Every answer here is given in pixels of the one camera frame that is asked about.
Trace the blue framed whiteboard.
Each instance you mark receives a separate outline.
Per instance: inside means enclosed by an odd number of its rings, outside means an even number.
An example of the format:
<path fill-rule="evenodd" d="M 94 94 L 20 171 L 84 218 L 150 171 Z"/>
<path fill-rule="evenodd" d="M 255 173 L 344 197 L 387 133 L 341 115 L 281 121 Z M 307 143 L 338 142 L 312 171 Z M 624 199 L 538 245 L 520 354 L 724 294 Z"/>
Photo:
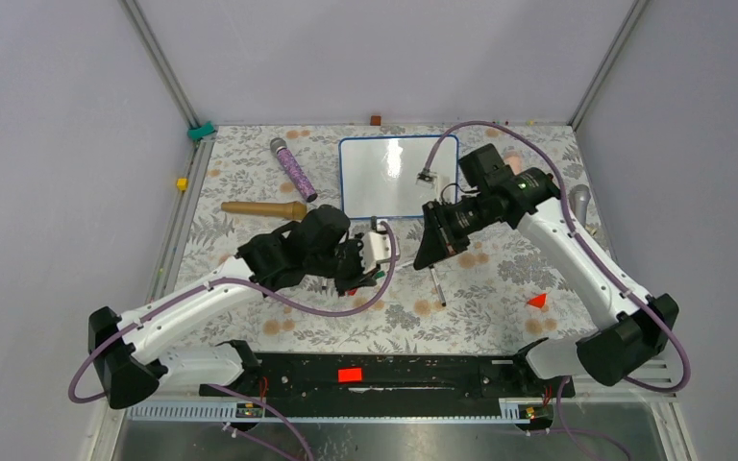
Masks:
<path fill-rule="evenodd" d="M 418 179 L 437 134 L 348 137 L 339 142 L 341 208 L 353 220 L 420 218 L 422 206 L 457 182 L 459 142 L 439 145 L 430 165 L 431 182 Z"/>

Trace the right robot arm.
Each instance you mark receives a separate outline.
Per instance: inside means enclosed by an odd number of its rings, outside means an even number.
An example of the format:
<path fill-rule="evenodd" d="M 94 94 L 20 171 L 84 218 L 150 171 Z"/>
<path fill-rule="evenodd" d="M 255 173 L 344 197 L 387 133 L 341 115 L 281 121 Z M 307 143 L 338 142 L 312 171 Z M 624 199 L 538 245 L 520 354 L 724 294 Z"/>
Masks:
<path fill-rule="evenodd" d="M 571 214 L 553 176 L 538 168 L 515 174 L 487 144 L 461 158 L 474 194 L 422 206 L 424 231 L 417 270 L 460 255 L 471 234 L 507 224 L 547 258 L 586 307 L 596 329 L 580 337 L 544 339 L 520 350 L 512 373 L 522 394 L 535 396 L 551 378 L 588 374 L 602 385 L 627 379 L 669 342 L 679 307 L 653 296 L 610 260 Z"/>

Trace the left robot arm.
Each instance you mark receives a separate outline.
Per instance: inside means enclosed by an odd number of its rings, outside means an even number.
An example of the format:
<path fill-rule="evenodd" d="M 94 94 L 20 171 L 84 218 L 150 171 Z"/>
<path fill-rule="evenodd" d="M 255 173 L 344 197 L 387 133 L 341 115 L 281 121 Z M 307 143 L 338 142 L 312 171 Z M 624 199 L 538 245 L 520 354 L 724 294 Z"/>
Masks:
<path fill-rule="evenodd" d="M 223 311 L 262 296 L 305 313 L 326 317 L 322 308 L 302 305 L 281 295 L 307 276 L 333 282 L 338 295 L 377 283 L 379 291 L 356 315 L 376 303 L 390 285 L 398 257 L 391 226 L 373 224 L 350 233 L 351 221 L 338 208 L 320 206 L 300 221 L 290 221 L 252 237 L 235 254 L 191 285 L 121 314 L 102 307 L 88 318 L 86 367 L 101 382 L 110 408 L 134 406 L 158 390 L 172 387 L 228 386 L 238 395 L 254 391 L 260 363 L 246 342 L 179 349 L 176 342 Z"/>

